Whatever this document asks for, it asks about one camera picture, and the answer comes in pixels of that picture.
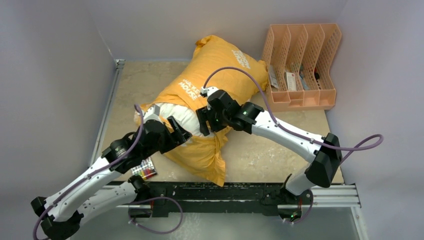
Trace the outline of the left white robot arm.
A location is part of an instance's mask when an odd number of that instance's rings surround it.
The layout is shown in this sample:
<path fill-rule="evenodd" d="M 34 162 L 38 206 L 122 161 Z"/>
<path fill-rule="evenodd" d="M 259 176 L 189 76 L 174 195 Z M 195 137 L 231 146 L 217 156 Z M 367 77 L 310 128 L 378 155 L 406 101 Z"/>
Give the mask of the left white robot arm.
<path fill-rule="evenodd" d="M 136 131 L 111 142 L 93 165 L 62 190 L 33 199 L 30 204 L 38 216 L 33 239 L 38 238 L 38 228 L 42 228 L 48 240 L 66 240 L 92 218 L 119 205 L 157 200 L 140 175 L 108 192 L 96 193 L 154 153 L 167 153 L 192 137 L 173 116 L 167 121 L 170 128 L 160 119 L 144 121 Z"/>

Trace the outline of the peach plastic file organizer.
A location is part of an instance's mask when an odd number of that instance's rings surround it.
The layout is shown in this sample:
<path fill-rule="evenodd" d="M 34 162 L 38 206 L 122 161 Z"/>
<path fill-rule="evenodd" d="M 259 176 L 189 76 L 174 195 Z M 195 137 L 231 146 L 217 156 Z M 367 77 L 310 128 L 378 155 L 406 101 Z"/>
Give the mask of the peach plastic file organizer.
<path fill-rule="evenodd" d="M 330 69 L 342 39 L 336 23 L 271 24 L 261 59 L 272 65 L 279 89 L 268 79 L 267 100 L 275 112 L 330 110 L 337 91 Z M 288 91 L 285 72 L 294 73 L 297 91 Z"/>

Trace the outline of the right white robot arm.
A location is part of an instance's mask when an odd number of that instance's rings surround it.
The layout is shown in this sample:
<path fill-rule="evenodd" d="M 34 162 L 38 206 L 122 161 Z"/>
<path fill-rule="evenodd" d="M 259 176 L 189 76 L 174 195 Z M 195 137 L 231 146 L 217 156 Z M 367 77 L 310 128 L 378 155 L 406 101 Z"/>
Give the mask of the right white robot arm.
<path fill-rule="evenodd" d="M 287 177 L 280 196 L 294 203 L 306 190 L 319 186 L 328 188 L 342 161 L 339 138 L 307 132 L 280 119 L 272 118 L 261 106 L 246 102 L 242 105 L 226 91 L 216 87 L 202 88 L 201 97 L 207 105 L 196 110 L 200 132 L 208 136 L 227 127 L 271 140 L 302 157 L 309 164 Z"/>

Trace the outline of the white pillow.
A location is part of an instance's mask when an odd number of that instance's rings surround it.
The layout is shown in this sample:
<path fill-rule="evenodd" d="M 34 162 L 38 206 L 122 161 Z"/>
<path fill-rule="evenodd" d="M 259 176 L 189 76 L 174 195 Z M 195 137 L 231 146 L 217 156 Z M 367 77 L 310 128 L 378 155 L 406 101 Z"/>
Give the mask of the white pillow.
<path fill-rule="evenodd" d="M 147 103 L 141 104 L 140 108 L 145 115 L 147 110 L 156 105 L 159 107 L 159 116 L 165 120 L 172 116 L 175 120 L 187 131 L 189 131 L 193 136 L 196 137 L 205 137 L 200 131 L 200 123 L 196 113 L 189 109 L 186 106 L 173 104 L 173 103 Z"/>

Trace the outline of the orange Mickey Mouse pillowcase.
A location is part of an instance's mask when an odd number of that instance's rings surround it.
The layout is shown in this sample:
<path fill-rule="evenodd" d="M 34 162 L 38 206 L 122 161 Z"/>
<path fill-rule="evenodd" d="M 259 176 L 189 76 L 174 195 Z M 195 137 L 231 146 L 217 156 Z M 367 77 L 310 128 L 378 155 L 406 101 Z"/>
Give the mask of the orange Mickey Mouse pillowcase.
<path fill-rule="evenodd" d="M 152 102 L 143 104 L 171 103 L 196 113 L 207 105 L 207 99 L 200 96 L 203 85 L 226 91 L 240 105 L 259 90 L 266 90 L 268 69 L 263 60 L 254 59 L 216 35 L 206 36 L 195 45 L 192 59 L 182 73 Z M 230 130 L 226 127 L 204 137 L 192 135 L 188 142 L 164 155 L 189 173 L 222 187 L 226 162 L 221 149 L 228 141 L 226 135 Z"/>

